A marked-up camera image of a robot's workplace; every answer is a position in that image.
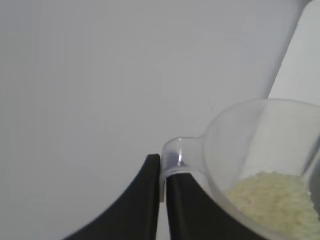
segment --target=white surface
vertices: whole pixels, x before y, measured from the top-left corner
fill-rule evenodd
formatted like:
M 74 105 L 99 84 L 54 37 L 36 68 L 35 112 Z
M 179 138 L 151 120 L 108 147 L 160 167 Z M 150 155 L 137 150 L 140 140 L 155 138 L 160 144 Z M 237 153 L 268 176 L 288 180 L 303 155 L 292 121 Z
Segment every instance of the white surface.
M 0 239 L 65 237 L 168 139 L 266 97 L 306 2 L 2 0 Z
M 320 105 L 319 26 L 320 1 L 314 0 L 302 12 L 269 98 Z M 274 117 L 279 115 L 282 115 L 283 119 Z M 301 131 L 292 118 L 309 122 L 309 125 L 303 126 Z M 267 107 L 241 177 L 245 178 L 261 171 L 300 174 L 311 147 L 319 137 L 319 122 L 320 115 L 315 109 L 302 106 L 286 109 Z M 270 137 L 272 135 L 278 136 L 278 139 Z
M 304 9 L 269 98 L 320 105 L 320 1 Z

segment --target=measuring cup handle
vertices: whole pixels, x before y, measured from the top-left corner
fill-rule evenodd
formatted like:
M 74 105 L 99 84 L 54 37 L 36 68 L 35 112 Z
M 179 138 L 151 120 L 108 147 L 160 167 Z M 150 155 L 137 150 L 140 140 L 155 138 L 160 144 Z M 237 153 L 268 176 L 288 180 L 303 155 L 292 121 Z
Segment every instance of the measuring cup handle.
M 200 137 L 177 137 L 168 141 L 162 150 L 159 177 L 160 201 L 164 201 L 165 181 L 176 174 L 201 172 L 208 175 Z

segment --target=uncooked white rice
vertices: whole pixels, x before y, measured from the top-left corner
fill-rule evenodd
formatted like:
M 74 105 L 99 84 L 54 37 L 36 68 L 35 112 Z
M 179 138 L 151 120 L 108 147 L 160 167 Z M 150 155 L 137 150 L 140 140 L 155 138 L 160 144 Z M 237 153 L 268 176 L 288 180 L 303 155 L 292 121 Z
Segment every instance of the uncooked white rice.
M 225 195 L 262 226 L 297 240 L 320 240 L 319 216 L 299 176 L 262 172 L 239 181 Z

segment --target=white wall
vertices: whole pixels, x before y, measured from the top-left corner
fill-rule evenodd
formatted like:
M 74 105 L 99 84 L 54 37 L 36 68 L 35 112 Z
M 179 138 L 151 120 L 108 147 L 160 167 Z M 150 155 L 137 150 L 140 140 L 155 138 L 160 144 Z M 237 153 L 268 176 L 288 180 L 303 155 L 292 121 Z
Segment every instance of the white wall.
M 0 1 L 0 239 L 63 238 L 168 139 L 266 97 L 306 2 Z

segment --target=clear plastic measuring cup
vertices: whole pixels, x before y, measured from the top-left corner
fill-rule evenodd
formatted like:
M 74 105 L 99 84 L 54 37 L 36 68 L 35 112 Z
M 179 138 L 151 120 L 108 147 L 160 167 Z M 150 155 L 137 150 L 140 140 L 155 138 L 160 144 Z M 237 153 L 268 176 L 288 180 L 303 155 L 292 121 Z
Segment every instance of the clear plastic measuring cup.
M 160 182 L 174 174 L 202 173 L 209 195 L 229 215 L 266 239 L 284 239 L 240 213 L 223 191 L 260 172 L 301 176 L 320 213 L 320 107 L 265 99 L 219 114 L 200 137 L 168 141 Z

